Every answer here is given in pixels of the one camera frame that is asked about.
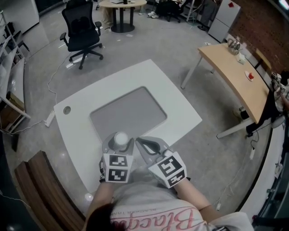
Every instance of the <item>black office chair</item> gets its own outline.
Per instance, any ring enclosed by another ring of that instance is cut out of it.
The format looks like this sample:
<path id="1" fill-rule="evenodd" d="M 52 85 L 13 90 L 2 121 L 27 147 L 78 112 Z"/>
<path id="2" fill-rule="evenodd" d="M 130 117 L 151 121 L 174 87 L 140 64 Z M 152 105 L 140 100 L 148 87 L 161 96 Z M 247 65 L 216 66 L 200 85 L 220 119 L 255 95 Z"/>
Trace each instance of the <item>black office chair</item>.
<path id="1" fill-rule="evenodd" d="M 84 59 L 88 53 L 98 55 L 99 59 L 103 59 L 103 55 L 94 52 L 95 47 L 102 47 L 99 42 L 101 22 L 92 21 L 93 3 L 91 1 L 72 0 L 67 3 L 66 8 L 62 11 L 62 15 L 68 27 L 69 41 L 66 40 L 66 33 L 60 36 L 60 40 L 64 40 L 68 47 L 68 51 L 80 51 L 69 58 L 83 54 L 79 69 L 82 69 Z"/>

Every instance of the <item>desk leg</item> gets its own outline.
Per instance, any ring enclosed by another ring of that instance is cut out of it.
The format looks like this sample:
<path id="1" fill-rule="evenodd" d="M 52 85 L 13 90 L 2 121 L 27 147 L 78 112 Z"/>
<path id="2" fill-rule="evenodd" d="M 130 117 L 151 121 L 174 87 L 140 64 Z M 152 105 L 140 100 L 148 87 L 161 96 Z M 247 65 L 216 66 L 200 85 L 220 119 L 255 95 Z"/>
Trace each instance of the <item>desk leg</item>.
<path id="1" fill-rule="evenodd" d="M 117 26 L 117 10 L 116 8 L 112 9 L 112 19 L 113 19 L 113 25 Z"/>
<path id="2" fill-rule="evenodd" d="M 130 20 L 130 25 L 133 26 L 134 25 L 134 7 L 131 7 L 131 20 Z"/>
<path id="3" fill-rule="evenodd" d="M 248 125 L 250 125 L 252 123 L 253 123 L 253 121 L 251 120 L 251 118 L 248 118 L 248 119 L 242 121 L 240 124 L 230 128 L 230 129 L 228 129 L 228 130 L 226 130 L 226 131 L 224 131 L 222 133 L 217 134 L 217 138 L 220 139 L 220 138 L 222 138 L 224 136 L 230 135 L 230 134 L 232 134 L 232 133 L 234 133 L 236 131 L 239 131 L 239 130 L 241 130 L 243 128 L 246 128 Z"/>
<path id="4" fill-rule="evenodd" d="M 120 19 L 121 33 L 123 33 L 123 8 L 119 9 L 119 19 Z"/>
<path id="5" fill-rule="evenodd" d="M 192 74 L 195 72 L 195 69 L 196 69 L 197 66 L 200 64 L 202 58 L 203 58 L 203 57 L 200 58 L 200 60 L 198 61 L 197 65 L 196 65 L 195 67 L 192 67 L 192 68 L 189 70 L 189 73 L 186 75 L 184 81 L 183 81 L 182 84 L 181 84 L 181 88 L 182 88 L 182 89 L 185 89 L 187 82 L 188 82 L 189 79 L 191 78 Z"/>

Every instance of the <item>white table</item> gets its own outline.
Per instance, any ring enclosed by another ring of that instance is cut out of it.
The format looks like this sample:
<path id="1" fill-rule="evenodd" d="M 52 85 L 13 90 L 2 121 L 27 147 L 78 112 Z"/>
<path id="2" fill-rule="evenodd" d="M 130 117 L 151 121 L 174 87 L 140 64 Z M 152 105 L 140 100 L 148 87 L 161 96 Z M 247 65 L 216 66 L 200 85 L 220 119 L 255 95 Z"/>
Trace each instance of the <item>white table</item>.
<path id="1" fill-rule="evenodd" d="M 69 156 L 89 192 L 97 189 L 102 142 L 89 114 L 141 86 L 148 89 L 167 119 L 144 135 L 162 138 L 168 145 L 197 126 L 202 119 L 178 88 L 152 61 L 114 73 L 78 91 L 54 106 L 57 123 Z M 69 106 L 71 112 L 64 114 Z"/>

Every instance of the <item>dark hair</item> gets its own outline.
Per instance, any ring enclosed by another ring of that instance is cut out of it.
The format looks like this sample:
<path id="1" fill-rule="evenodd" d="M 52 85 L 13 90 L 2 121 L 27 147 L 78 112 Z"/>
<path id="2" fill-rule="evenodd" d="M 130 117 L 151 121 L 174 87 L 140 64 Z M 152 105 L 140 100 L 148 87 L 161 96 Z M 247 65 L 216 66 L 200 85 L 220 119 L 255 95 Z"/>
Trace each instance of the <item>dark hair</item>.
<path id="1" fill-rule="evenodd" d="M 94 210 L 87 221 L 86 231 L 125 231 L 125 224 L 110 221 L 114 206 L 115 203 L 111 203 Z"/>
<path id="2" fill-rule="evenodd" d="M 286 86 L 288 84 L 289 71 L 282 71 L 281 77 L 282 77 L 282 79 L 281 79 L 280 83 L 282 83 L 284 86 Z"/>

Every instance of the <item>red object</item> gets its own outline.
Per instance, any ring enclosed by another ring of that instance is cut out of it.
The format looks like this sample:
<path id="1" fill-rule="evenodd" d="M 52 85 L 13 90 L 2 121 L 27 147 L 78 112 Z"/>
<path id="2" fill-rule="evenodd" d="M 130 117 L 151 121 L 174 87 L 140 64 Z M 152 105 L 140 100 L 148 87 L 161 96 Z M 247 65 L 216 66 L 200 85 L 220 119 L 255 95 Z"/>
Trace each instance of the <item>red object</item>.
<path id="1" fill-rule="evenodd" d="M 250 80 L 254 79 L 254 75 L 252 73 L 249 74 L 249 79 Z"/>

